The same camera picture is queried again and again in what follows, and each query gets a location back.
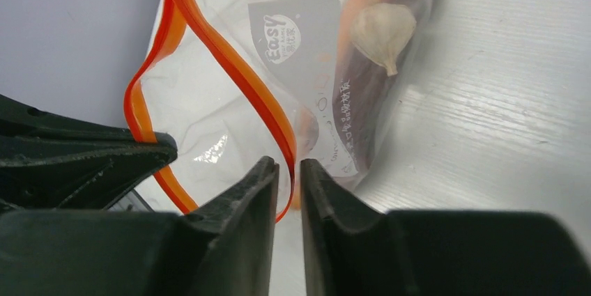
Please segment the clear orange zip top bag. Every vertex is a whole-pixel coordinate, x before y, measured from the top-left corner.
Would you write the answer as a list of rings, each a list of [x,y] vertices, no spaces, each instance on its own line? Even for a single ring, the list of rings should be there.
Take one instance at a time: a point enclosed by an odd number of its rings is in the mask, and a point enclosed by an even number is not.
[[[276,218],[300,207],[299,104],[271,68],[284,60],[290,2],[162,0],[153,44],[125,91],[123,108],[136,140],[154,142],[163,132],[176,141],[177,161],[155,180],[179,212],[204,205],[264,155],[282,167]],[[392,90],[381,111],[375,157]],[[349,190],[371,168],[339,177],[321,166]]]

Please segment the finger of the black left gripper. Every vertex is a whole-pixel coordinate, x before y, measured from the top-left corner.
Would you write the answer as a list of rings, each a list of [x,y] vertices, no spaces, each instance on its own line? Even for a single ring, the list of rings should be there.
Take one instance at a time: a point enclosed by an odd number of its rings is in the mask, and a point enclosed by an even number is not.
[[[176,160],[174,139],[56,115],[1,96],[1,212],[106,210]]]

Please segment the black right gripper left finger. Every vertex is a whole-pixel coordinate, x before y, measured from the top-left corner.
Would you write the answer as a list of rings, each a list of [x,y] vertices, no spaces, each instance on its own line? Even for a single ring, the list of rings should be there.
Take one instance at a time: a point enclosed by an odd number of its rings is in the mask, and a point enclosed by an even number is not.
[[[1,294],[267,295],[278,180],[278,165],[262,157],[188,215],[5,214]]]

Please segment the white garlic bulb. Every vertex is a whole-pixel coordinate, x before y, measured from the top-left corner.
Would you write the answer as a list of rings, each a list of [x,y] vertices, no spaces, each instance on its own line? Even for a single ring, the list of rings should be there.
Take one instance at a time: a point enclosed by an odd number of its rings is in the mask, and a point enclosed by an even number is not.
[[[387,76],[398,74],[397,59],[413,37],[417,20],[408,6],[376,3],[361,10],[350,35],[354,47]]]

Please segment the red orange fruit slice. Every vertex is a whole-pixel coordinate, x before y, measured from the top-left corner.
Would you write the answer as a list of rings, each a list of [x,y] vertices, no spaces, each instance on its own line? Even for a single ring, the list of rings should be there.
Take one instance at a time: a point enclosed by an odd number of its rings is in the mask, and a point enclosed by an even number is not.
[[[332,175],[353,177],[371,166],[381,111],[404,70],[432,0],[291,0],[292,23],[283,33],[284,60],[271,68],[299,104],[298,159],[317,159]],[[417,20],[397,59],[398,74],[361,54],[350,29],[362,9],[376,3],[408,6]]]

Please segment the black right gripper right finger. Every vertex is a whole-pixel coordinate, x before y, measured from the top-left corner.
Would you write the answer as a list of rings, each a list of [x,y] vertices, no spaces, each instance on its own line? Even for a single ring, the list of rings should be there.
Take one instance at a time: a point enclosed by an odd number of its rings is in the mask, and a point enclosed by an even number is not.
[[[590,266],[539,212],[392,210],[300,165],[308,295],[589,295]]]

